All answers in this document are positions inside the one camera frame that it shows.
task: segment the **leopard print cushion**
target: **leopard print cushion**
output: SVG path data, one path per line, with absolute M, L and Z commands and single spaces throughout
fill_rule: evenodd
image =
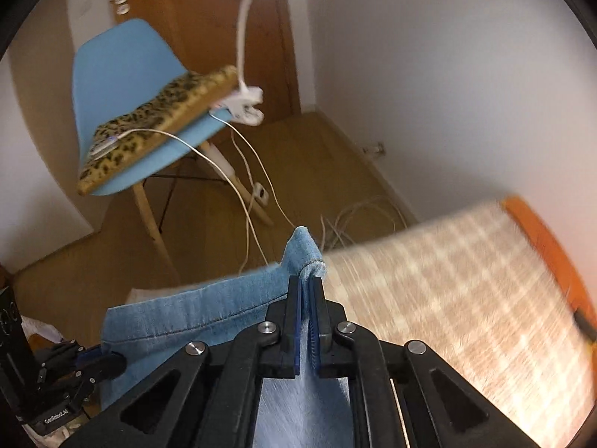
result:
M 188 71 L 164 86 L 151 101 L 100 125 L 93 135 L 91 149 L 134 128 L 178 133 L 212 104 L 229 95 L 237 84 L 237 69 L 233 65 L 205 75 Z M 88 156 L 79 175 L 77 192 L 81 195 L 93 192 L 168 139 L 157 133 L 131 133 L 103 157 L 93 159 Z

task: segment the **door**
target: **door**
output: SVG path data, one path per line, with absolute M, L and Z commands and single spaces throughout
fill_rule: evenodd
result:
M 241 0 L 127 0 L 118 23 L 146 20 L 172 47 L 183 65 L 208 73 L 236 64 Z M 287 0 L 254 0 L 247 23 L 245 80 L 263 89 L 265 123 L 300 112 Z

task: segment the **plaid blanket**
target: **plaid blanket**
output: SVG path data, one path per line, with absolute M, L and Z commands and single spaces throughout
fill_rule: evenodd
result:
M 592 358 L 560 288 L 497 203 L 325 255 L 328 299 L 380 339 L 420 339 L 541 448 L 589 414 Z

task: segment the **chair leg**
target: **chair leg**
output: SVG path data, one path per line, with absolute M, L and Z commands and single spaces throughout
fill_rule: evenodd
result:
M 166 245 L 163 243 L 162 234 L 159 233 L 159 229 L 157 228 L 153 212 L 151 212 L 151 207 L 149 206 L 147 195 L 145 195 L 143 183 L 135 183 L 135 185 L 132 186 L 132 191 L 135 194 L 135 202 L 137 203 L 137 207 L 139 208 L 139 212 L 141 213 L 141 219 L 143 220 L 143 224 L 145 224 L 145 228 L 147 229 L 147 232 L 149 233 L 151 240 L 153 240 L 157 252 L 159 252 L 159 255 L 163 258 L 164 261 L 166 261 L 166 264 L 168 264 L 168 268 L 174 274 L 177 282 L 180 283 L 178 271 L 176 271 L 174 263 L 172 263 L 170 255 L 168 254 L 168 250 L 166 249 Z
M 219 152 L 219 150 L 215 146 L 210 145 L 210 143 L 208 143 L 207 141 L 204 141 L 203 143 L 201 143 L 199 145 L 199 148 L 208 158 L 213 160 L 215 163 L 223 160 L 224 161 L 223 164 L 218 164 L 218 166 L 223 171 L 229 170 L 229 171 L 234 172 L 234 168 L 232 168 L 232 165 L 228 163 L 228 160 L 226 160 L 226 158 L 224 158 L 224 156 L 222 156 L 222 154 Z M 230 181 L 238 189 L 238 192 L 241 194 L 241 197 L 243 198 L 243 200 L 245 201 L 247 206 L 249 206 L 252 194 L 245 188 L 245 186 L 238 179 L 238 177 L 236 176 L 235 173 L 229 173 L 227 171 L 226 175 L 228 175 L 228 178 L 230 179 Z M 251 213 L 253 213 L 253 212 L 255 213 L 256 216 L 258 216 L 259 219 L 261 219 L 261 221 L 265 225 L 269 225 L 270 227 L 272 227 L 274 225 L 274 222 L 270 218 L 268 213 L 265 212 L 265 210 L 261 207 L 261 205 L 256 203 L 256 201 L 254 201 L 254 200 L 253 200 L 253 208 L 251 210 Z

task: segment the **denim fabric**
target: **denim fabric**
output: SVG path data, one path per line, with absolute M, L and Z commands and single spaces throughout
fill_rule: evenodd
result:
M 110 308 L 102 347 L 124 355 L 128 366 L 123 375 L 102 384 L 103 408 L 188 342 L 227 342 L 264 320 L 268 304 L 285 297 L 291 275 L 299 276 L 303 289 L 301 373 L 295 380 L 264 380 L 254 446 L 351 446 L 347 384 L 318 379 L 307 352 L 305 288 L 309 277 L 325 275 L 325 265 L 305 227 L 294 231 L 280 264 L 178 295 Z

